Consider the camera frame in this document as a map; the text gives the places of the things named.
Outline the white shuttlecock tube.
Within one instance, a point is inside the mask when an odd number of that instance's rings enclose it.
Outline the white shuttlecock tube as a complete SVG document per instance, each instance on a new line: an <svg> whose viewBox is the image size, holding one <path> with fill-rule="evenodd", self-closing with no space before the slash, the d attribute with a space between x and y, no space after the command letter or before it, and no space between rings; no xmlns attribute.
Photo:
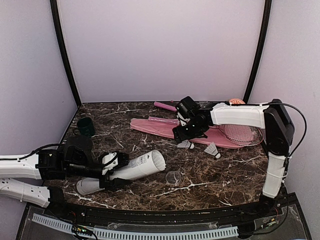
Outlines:
<svg viewBox="0 0 320 240"><path fill-rule="evenodd" d="M110 170L106 174L109 175L110 179L121 178L135 181L159 173L165 169L166 162L163 155L158 150L152 150L130 160L127 166ZM79 180L76 184L76 190L81 195L88 195L103 189L111 188L112 187L100 188L99 180L89 177Z"/></svg>

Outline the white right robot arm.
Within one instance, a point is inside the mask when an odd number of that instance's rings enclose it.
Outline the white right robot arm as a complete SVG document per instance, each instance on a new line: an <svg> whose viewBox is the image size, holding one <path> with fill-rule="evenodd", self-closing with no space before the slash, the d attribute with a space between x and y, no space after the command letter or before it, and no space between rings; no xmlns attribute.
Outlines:
<svg viewBox="0 0 320 240"><path fill-rule="evenodd" d="M262 195L266 198L255 205L255 213L266 217L275 208L272 199L277 197L286 178L289 161L296 151L291 148L295 126L286 110L288 107L290 104L279 99L255 104L211 101L200 105L187 96L175 106L182 123L173 128L173 138L178 144L185 140L206 139L210 127L225 125L264 130L268 166Z"/></svg>

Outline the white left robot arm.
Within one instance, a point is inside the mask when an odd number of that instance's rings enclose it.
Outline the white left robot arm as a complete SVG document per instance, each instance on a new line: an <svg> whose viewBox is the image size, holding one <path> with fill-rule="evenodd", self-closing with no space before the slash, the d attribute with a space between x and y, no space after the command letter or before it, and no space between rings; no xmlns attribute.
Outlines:
<svg viewBox="0 0 320 240"><path fill-rule="evenodd" d="M65 143L53 143L37 148L27 155L0 158L0 192L43 208L50 206L60 218L71 213L63 190L54 186L35 186L19 178L35 180L65 180L70 176L97 180L101 189L122 187L129 179L115 176L118 169L129 165L129 155L114 151L104 153L99 160L92 158L92 140L84 135L71 136Z"/></svg>

